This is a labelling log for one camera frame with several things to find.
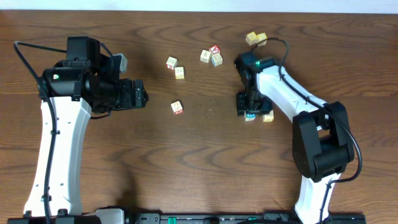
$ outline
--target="white arm segment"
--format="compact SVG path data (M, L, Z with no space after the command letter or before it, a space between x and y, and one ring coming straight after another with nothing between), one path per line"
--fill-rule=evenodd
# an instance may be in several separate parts
M323 107L326 101L317 98L309 93L305 88L298 84L282 67L282 74L285 79L299 92L305 96L309 96L312 101ZM306 103L305 100L298 96L290 89L284 81L279 78L278 66L274 65L265 68L261 73L257 74L257 87L261 94L268 96L293 122L293 117L302 111L312 112L318 108Z
M57 215L58 209L66 208L69 215L81 215L80 200L80 164L81 149L87 122L91 116L91 107L83 99L72 101L69 96L50 99L55 115L57 129L50 175L50 214ZM24 213L31 211L33 217L44 216L44 175L49 157L52 122L49 106L42 102L43 132L39 161L32 191L25 204Z
M123 224L125 221L124 211L120 208L99 209L96 212L87 214L96 215L101 220L101 224Z
M294 207L296 214L303 224L315 224L319 222L320 209L326 192L326 185L329 180L337 180L341 174L332 174L314 183L311 178L302 177L300 197ZM323 208L322 220L328 218L329 201L335 184L331 185Z
M304 96L309 97L313 102L323 107L326 101L317 98L308 92L304 87L298 84L287 72L284 67L281 70L288 81L296 90ZM306 101L296 92L290 89L283 80L280 79L278 66L274 65L265 68L261 73L257 74L257 87L261 94L268 96L293 122L293 117L303 111L312 112L317 110L315 106L306 103ZM329 180L339 179L341 174L332 174L322 178L318 183L314 183L312 179L302 177L300 197L295 205L295 211L303 222L303 224L314 224L319 222L320 209L323 197L326 192L326 184ZM330 201L332 189L329 190L325 208L323 209L323 219L329 216L328 204Z

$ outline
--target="green connector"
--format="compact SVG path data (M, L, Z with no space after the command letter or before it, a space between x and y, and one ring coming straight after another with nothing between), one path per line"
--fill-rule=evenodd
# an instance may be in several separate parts
M167 220L167 224L177 224L177 218L172 218L172 217L170 217L170 218Z

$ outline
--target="cable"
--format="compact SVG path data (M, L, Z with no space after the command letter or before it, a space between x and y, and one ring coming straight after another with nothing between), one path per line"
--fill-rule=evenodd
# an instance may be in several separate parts
M108 48L103 44L103 43L99 43L106 51L106 53L108 53L108 55L111 57L111 69L108 71L108 76L111 76L113 73L113 68L114 68L114 58L113 58L113 54L111 53L110 50L108 50Z
M278 73L280 76L280 79L289 87L291 88L294 92L296 92L296 94L298 94L298 96L302 97L305 101L307 101L308 103L310 103L311 105L315 106L316 108L318 108L319 110L322 110L325 114L327 114L331 119L334 119L342 128L343 130L348 134L349 138L351 139L352 143L354 144L355 150L356 150L356 154L358 157L358 168L355 172L355 174L352 177L346 178L346 179L341 179L341 180L330 180L329 183L326 185L326 192L325 192L325 196L323 197L323 202L322 202L322 206L320 209L320 216L319 216L319 224L322 224L322 215L323 215L323 209L325 208L325 204L326 204L326 199L328 197L329 194L329 189L331 188L331 185L334 183L344 183L344 182L349 182L352 181L354 179L356 179L359 174L361 173L362 170L362 154L361 154L361 149L359 148L358 143L356 142L353 134L351 133L351 131L349 131L349 129L343 124L343 122L338 119L335 115L333 115L332 113L330 113L328 110L324 109L324 107L316 104L315 102L313 102L309 96L305 96L303 95L301 92L299 92L297 89L295 89L286 79L285 79L285 75L282 74L282 66L286 60L287 55L289 54L289 44L285 41L285 40L280 40L277 37L271 37L265 40L260 41L252 50L258 48L258 45L261 44L262 42L265 42L267 40L277 40L279 42L282 42L285 47L286 47L286 52L284 57L282 58L282 60L279 63L279 67L278 67Z
M55 147L55 137L57 135L57 119L55 117L55 112L54 112L54 107L51 103L51 100L49 98L49 95L45 91L45 88L42 84L42 82L39 80L39 77L33 70L33 68L29 65L25 57L22 55L21 51L19 50L18 45L23 45L27 47L33 47L37 49L43 49L43 50L50 50L54 52L60 52L60 53L66 53L66 50L60 50L60 49L54 49L51 47L43 47L39 45L34 45L34 44L28 44L24 42L19 42L15 41L14 42L14 49L17 52L19 58L22 60L22 62L25 64L27 69L30 71L32 76L35 78L37 85L39 86L39 90L42 90L42 93L44 95L44 101L47 102L51 114L51 122L52 122L52 130L51 130L51 142L50 142L50 150L49 150L49 158L47 159L47 166L45 168L45 176L44 176L44 194L43 194L43 200L44 200L44 213L45 213L45 221L47 224L51 224L51 215L50 215L50 202L49 202L49 180L50 180L50 173L51 173L51 165L52 165L52 158L54 154L54 147Z

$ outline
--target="wooden table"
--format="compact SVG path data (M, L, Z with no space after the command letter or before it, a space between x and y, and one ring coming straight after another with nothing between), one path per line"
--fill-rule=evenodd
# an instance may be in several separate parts
M368 223L398 222L398 16L184 12L0 12L0 223L21 217L32 188L41 137L37 86L14 52L15 40L66 48L88 35L129 60L142 79L145 109L90 121L81 163L84 212L122 205L167 212L288 210L301 175L292 159L292 125L236 116L243 89L233 66L244 38L266 32L290 43L286 67L314 95L340 101L362 147L359 179L339 184L330 210L363 212ZM218 44L223 64L199 61ZM22 49L41 74L65 55ZM270 43L266 55L281 57ZM184 80L166 69L169 56ZM175 116L170 104L181 100ZM356 170L352 162L343 177Z

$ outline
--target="toy block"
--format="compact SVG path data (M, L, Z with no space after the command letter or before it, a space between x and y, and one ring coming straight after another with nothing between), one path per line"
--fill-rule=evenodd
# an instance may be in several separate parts
M169 57L169 59L167 59L166 66L168 69L174 70L175 66L177 66L177 59Z
M259 42L259 39L255 32L251 32L250 34L246 35L246 42L249 45L253 45Z
M263 45L267 44L267 40L266 40L267 39L267 35L266 35L266 33L258 34L257 38L259 39L258 46L263 46Z
M172 103L172 109L175 115L182 113L183 108L180 101Z
M270 111L269 114L262 115L262 122L273 122L274 121L274 110Z
M211 52L212 55L221 53L221 49L217 45L210 47L209 51Z
M211 53L209 51L207 51L207 50L202 50L201 51L200 60L202 62L209 63L210 57L211 57Z
M246 111L244 112L245 121L253 121L255 118L256 118L255 114L247 114Z
M184 79L184 67L175 67L175 79Z
M221 65L223 63L223 58L221 57L221 54L215 54L211 56L211 62L213 63L214 66Z

